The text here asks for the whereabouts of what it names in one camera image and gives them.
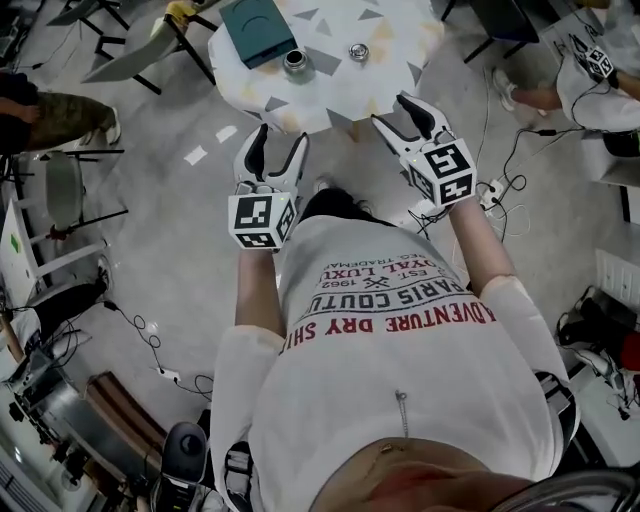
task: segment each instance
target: black shirt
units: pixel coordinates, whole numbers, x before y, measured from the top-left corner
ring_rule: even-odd
[[[0,73],[0,98],[20,105],[36,105],[38,88],[23,73]],[[0,155],[15,155],[24,151],[30,134],[30,124],[17,117],[0,114]]]

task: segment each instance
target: shirt sleeve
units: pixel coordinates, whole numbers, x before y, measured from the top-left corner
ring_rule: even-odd
[[[229,449],[243,440],[251,426],[262,385],[282,349],[284,339],[253,326],[228,329],[216,357],[211,395],[211,461],[218,491],[232,510],[224,485]]]
[[[494,312],[532,370],[546,371],[569,382],[547,323],[518,278],[493,279],[480,300]]]

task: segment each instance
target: round metal container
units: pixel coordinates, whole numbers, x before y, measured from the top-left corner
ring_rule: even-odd
[[[307,54],[300,50],[292,50],[284,56],[284,69],[290,75],[304,73],[307,68]]]
[[[366,62],[369,59],[369,47],[366,44],[357,43],[349,48],[349,57],[356,62]]]

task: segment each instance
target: teal box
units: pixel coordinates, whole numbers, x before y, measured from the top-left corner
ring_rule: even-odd
[[[273,0],[238,0],[220,9],[220,14],[249,69],[298,47]]]

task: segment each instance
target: white tabletop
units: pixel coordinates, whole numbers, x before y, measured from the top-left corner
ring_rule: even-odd
[[[283,57],[249,70],[224,26],[209,40],[209,57],[224,99],[271,127],[313,133],[393,111],[396,95],[413,94],[444,28],[428,1],[276,0],[315,73],[303,85],[288,79]],[[364,43],[365,65],[349,57]]]
[[[14,307],[27,304],[38,282],[37,271],[22,210],[10,199],[0,239],[0,272]]]

